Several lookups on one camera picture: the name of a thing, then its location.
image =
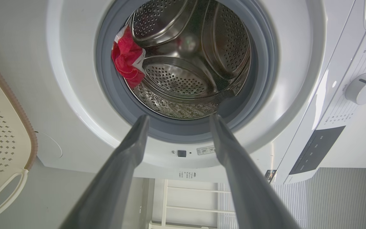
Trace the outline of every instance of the washing machine opening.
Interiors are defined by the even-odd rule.
[[[97,37],[96,65],[117,113],[131,124],[148,114],[150,136],[181,143],[209,141],[208,116],[213,113],[234,131],[249,122],[271,88],[276,48],[260,7],[247,4],[244,10],[234,3],[116,1]],[[146,76],[134,88],[110,56],[115,35],[126,24],[146,51]]]

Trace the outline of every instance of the ribbed gray surface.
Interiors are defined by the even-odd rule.
[[[366,169],[321,168],[306,183],[308,228],[366,229]]]
[[[366,229],[366,169],[320,168],[310,180],[272,188],[301,228]],[[218,209],[234,210],[231,194],[218,194]],[[236,222],[219,213],[217,228],[237,229]]]

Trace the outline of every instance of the stainless steel drum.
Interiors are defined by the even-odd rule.
[[[237,95],[251,63],[250,33],[215,0],[151,0],[129,18],[146,50],[141,84],[131,92],[172,119],[199,119]]]

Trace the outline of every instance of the sticker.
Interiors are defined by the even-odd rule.
[[[270,183],[275,176],[276,170],[267,170],[265,173],[265,179]]]
[[[180,171],[179,178],[186,178],[186,179],[193,179],[196,178],[196,172],[189,172],[189,171]]]
[[[207,155],[207,154],[212,154],[212,153],[215,153],[214,145],[197,149],[197,154],[198,155]]]

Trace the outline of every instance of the laundry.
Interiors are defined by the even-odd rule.
[[[131,28],[128,25],[124,26],[114,39],[111,58],[116,70],[126,79],[131,88],[140,84],[145,77],[145,71],[142,68],[145,54],[145,49],[134,42]]]

